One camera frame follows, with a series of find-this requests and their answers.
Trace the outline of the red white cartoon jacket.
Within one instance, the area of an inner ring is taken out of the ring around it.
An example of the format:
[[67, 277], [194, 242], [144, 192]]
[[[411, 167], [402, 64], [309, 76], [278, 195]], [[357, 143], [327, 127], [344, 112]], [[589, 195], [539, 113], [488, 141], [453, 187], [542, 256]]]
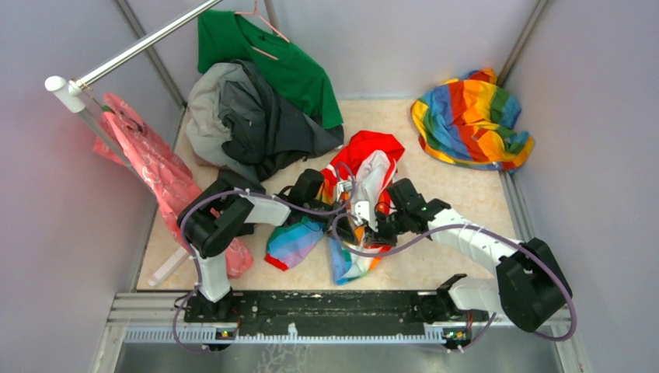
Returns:
[[334, 210], [347, 206], [348, 215], [304, 215], [274, 229], [267, 241], [265, 261], [279, 270], [299, 265], [321, 242], [329, 245], [331, 277], [335, 285], [348, 284], [367, 275], [391, 247], [369, 234], [377, 232], [376, 214], [388, 214], [392, 200], [386, 187], [392, 183], [405, 152], [392, 134], [359, 131], [328, 165], [321, 169], [323, 184], [315, 200]]

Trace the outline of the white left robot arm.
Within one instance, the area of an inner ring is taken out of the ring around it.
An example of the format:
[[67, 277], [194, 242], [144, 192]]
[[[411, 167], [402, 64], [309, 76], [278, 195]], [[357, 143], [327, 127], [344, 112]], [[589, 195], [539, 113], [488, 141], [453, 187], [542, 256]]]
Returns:
[[332, 218], [350, 210], [356, 187], [354, 176], [338, 179], [338, 195], [331, 203], [320, 199], [327, 186], [329, 182], [323, 174], [314, 169], [305, 170], [294, 185], [276, 194], [218, 179], [181, 212], [177, 226], [195, 262], [195, 290], [204, 299], [205, 315], [221, 322], [232, 314], [226, 253], [237, 237], [248, 233], [249, 227], [278, 227], [292, 219], [308, 218], [325, 228]]

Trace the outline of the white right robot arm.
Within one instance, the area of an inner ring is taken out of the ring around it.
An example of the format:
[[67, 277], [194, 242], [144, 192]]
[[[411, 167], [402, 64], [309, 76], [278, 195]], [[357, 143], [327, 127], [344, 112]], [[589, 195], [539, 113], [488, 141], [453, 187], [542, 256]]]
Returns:
[[571, 324], [565, 337], [574, 334], [573, 292], [545, 241], [523, 242], [477, 225], [443, 200], [425, 200], [408, 179], [394, 182], [385, 192], [392, 210], [373, 206], [365, 217], [371, 239], [401, 251], [398, 237], [412, 232], [417, 239], [457, 249], [492, 275], [490, 279], [455, 275], [438, 298], [442, 317], [457, 320], [467, 310], [503, 313], [519, 329], [537, 333], [566, 308]]

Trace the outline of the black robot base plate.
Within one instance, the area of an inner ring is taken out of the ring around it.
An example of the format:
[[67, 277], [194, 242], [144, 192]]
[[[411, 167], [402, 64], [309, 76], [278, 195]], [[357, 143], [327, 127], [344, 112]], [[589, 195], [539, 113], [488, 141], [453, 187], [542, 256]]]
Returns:
[[188, 323], [234, 323], [241, 336], [415, 336], [436, 322], [490, 317], [459, 311], [436, 291], [231, 291], [217, 303], [194, 295], [183, 310]]

